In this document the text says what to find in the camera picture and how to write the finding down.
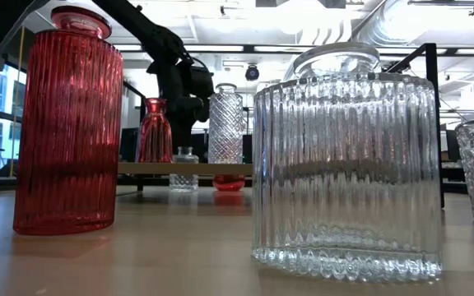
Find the shelf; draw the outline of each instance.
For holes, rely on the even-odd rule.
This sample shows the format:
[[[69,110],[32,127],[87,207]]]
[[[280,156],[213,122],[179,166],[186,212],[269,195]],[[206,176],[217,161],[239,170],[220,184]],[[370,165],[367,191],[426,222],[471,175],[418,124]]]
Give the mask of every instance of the shelf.
[[[251,164],[150,164],[119,163],[118,173],[155,173],[155,174],[242,174],[251,176]]]

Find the wooden table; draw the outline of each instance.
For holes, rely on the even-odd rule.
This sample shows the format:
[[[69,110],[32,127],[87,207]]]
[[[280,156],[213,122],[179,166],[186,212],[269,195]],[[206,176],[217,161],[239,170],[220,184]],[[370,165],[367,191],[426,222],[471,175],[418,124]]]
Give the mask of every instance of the wooden table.
[[[112,227],[60,237],[14,234],[13,192],[0,192],[0,295],[474,295],[467,196],[446,196],[441,280],[351,284],[258,266],[249,255],[250,192],[201,188],[191,197],[147,187],[143,197],[118,197]]]

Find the desk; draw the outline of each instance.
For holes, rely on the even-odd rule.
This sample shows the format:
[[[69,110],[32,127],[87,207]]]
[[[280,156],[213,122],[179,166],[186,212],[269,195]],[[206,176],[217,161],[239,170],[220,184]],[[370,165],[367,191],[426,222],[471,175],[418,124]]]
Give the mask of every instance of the desk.
[[[249,255],[250,188],[201,188],[190,197],[146,187],[143,196],[117,198],[113,226],[59,237],[14,234],[13,195],[0,192],[0,295],[474,295],[474,224],[464,195],[446,195],[444,273],[432,284],[338,283],[258,266]]]

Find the security camera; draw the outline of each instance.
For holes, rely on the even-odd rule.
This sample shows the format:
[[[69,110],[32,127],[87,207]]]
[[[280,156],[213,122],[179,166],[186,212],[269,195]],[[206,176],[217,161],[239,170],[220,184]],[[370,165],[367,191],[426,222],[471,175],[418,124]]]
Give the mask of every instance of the security camera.
[[[248,69],[244,76],[247,81],[256,81],[259,78],[259,69],[257,69],[256,65],[248,65]]]

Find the robotic arm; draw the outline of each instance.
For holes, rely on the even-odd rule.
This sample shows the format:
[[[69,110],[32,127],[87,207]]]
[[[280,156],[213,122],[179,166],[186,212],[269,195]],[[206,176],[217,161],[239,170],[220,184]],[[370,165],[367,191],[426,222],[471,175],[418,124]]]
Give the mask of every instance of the robotic arm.
[[[0,54],[23,20],[48,0],[0,0]],[[183,41],[171,30],[148,20],[127,0],[93,0],[101,9],[131,32],[153,58],[147,70],[156,74],[160,97],[167,101],[166,117],[173,146],[188,146],[191,127],[209,117],[208,97],[213,94],[212,74],[194,66]]]

